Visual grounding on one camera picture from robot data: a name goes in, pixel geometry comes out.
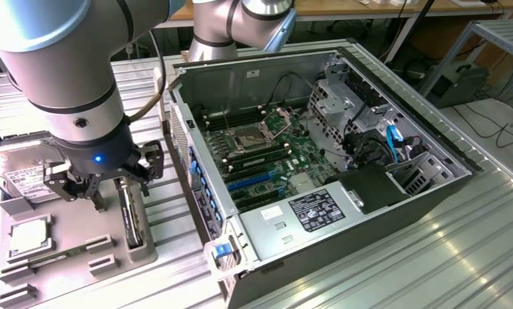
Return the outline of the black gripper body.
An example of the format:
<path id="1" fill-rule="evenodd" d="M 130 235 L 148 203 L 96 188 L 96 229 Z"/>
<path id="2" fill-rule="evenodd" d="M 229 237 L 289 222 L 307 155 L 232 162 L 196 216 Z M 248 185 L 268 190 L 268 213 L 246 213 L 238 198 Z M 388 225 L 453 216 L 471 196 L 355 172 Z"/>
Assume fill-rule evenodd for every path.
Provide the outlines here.
<path id="1" fill-rule="evenodd" d="M 54 140 L 72 162 L 73 171 L 81 174 L 104 174 L 134 164 L 140 152 L 128 124 L 120 124 L 102 138 L 88 142 Z"/>

